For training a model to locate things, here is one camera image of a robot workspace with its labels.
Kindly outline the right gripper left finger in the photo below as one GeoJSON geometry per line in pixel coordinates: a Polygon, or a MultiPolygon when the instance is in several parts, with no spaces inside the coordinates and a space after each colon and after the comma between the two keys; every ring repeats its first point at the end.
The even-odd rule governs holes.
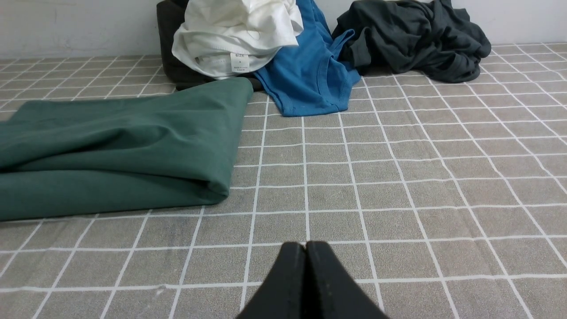
{"type": "Polygon", "coordinates": [[[285,242],[262,285],[237,316],[239,319],[299,319],[302,315],[306,253],[285,242]]]}

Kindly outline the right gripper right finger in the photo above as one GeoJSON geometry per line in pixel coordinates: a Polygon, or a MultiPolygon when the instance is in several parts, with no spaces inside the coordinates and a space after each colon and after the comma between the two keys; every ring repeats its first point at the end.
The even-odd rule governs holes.
{"type": "Polygon", "coordinates": [[[308,242],[306,253],[304,318],[388,318],[348,274],[327,242],[308,242]]]}

